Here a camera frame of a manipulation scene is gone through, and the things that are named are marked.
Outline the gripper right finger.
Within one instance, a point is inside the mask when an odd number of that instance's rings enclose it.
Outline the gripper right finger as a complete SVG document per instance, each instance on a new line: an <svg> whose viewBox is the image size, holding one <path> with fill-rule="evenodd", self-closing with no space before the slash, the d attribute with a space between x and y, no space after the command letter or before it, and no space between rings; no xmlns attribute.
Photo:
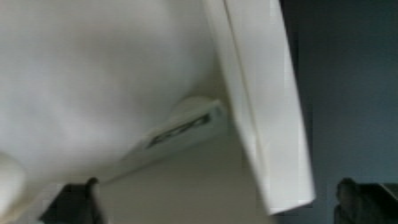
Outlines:
<svg viewBox="0 0 398 224"><path fill-rule="evenodd" d="M358 183L337 187L335 224L398 224L398 183Z"/></svg>

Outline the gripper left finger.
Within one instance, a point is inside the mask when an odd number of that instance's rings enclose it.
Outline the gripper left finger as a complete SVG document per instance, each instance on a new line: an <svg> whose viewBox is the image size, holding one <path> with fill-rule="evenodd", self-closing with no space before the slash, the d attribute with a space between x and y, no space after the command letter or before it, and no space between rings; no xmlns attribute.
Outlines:
<svg viewBox="0 0 398 224"><path fill-rule="evenodd" d="M43 224L102 224L102 214L95 200L98 179L86 183L68 184L45 210L40 221Z"/></svg>

